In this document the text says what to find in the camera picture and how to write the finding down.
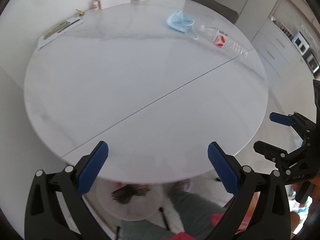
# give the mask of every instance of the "round table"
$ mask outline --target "round table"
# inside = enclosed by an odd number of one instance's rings
[[[178,9],[196,31],[218,27],[243,43],[247,57],[171,29],[166,19]],[[212,169],[212,141],[236,155],[258,130],[268,101],[263,65],[218,13],[190,0],[133,0],[83,21],[34,52],[24,83],[33,128],[64,161],[75,165],[103,140],[101,178],[172,182]]]

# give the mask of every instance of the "microwave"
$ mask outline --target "microwave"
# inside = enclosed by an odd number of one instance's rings
[[[296,36],[292,39],[293,45],[296,47],[296,49],[300,52],[300,54],[303,56],[308,49],[310,48],[309,43],[304,38],[304,36],[301,34],[301,32],[298,32]]]
[[[303,58],[305,59],[314,77],[318,78],[320,74],[320,65],[317,60],[315,51],[310,48],[309,51],[303,56]]]

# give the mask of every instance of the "chair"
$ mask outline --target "chair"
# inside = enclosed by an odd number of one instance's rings
[[[239,18],[239,14],[236,11],[216,2],[215,0],[191,0],[191,1],[200,3],[210,8],[211,10],[216,11],[217,13],[221,14],[223,17],[227,18],[233,24],[235,24]]]

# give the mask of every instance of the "person's leg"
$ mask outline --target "person's leg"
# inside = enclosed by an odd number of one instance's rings
[[[179,189],[173,190],[169,197],[180,215],[185,232],[197,239],[204,239],[213,229],[211,215],[226,210],[197,194]]]
[[[121,222],[122,240],[167,240],[174,236],[174,233],[147,220]]]

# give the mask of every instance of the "blue gripper pad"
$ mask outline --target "blue gripper pad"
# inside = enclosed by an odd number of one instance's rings
[[[237,195],[239,192],[239,177],[228,163],[228,157],[215,142],[210,143],[208,147],[209,160],[218,173],[221,182],[227,192]]]
[[[78,176],[78,189],[79,195],[88,193],[97,178],[102,166],[108,158],[109,148],[105,142],[100,142],[97,147],[90,154],[90,159],[82,169]]]
[[[286,116],[283,114],[271,113],[270,120],[272,122],[276,122],[276,123],[283,124],[286,126],[294,126],[294,121],[293,121],[292,117]]]

